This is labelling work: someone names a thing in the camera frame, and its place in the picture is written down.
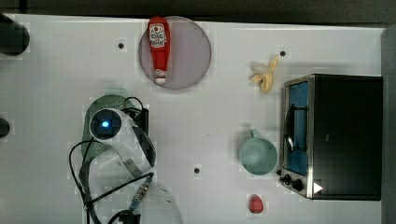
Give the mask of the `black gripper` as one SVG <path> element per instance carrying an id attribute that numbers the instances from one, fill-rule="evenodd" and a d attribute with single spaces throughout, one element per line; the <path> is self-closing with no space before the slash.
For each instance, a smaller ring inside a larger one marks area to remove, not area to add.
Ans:
<path id="1" fill-rule="evenodd" d="M 138 109 L 128 107 L 124 109 L 124 112 L 134 120 L 134 123 L 141 128 L 145 134 L 149 133 L 149 111 L 146 108 Z"/>

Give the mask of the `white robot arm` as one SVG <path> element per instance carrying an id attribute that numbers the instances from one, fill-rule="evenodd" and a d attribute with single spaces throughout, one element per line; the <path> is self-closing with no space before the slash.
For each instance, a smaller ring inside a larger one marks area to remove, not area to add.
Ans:
<path id="1" fill-rule="evenodd" d="M 183 224 L 170 191 L 154 180 L 156 150 L 134 120 L 116 108 L 89 119 L 89 132 L 105 150 L 88 156 L 79 178 L 93 224 Z"/>

